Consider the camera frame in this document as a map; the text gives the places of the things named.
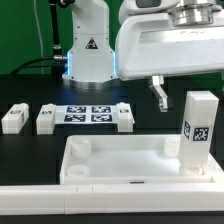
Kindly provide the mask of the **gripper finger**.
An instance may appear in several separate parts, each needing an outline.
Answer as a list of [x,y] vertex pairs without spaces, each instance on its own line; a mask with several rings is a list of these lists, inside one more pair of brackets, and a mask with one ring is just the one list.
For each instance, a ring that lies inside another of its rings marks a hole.
[[149,80],[149,86],[159,101],[159,108],[161,112],[168,111],[168,96],[162,88],[164,84],[163,76],[152,76]]

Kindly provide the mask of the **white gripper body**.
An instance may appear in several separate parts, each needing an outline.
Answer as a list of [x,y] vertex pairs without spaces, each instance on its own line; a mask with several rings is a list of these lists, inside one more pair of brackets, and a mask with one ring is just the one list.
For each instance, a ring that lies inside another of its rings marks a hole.
[[126,19],[116,38],[116,71],[122,80],[224,70],[224,13],[210,25],[175,27],[167,13]]

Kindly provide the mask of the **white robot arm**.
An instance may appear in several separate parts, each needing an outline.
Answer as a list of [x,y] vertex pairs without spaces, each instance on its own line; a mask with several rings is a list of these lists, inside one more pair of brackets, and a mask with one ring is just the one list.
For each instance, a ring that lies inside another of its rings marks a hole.
[[123,0],[114,47],[104,0],[75,0],[72,21],[68,84],[147,79],[166,112],[172,105],[161,88],[166,77],[224,71],[224,7],[216,0]]

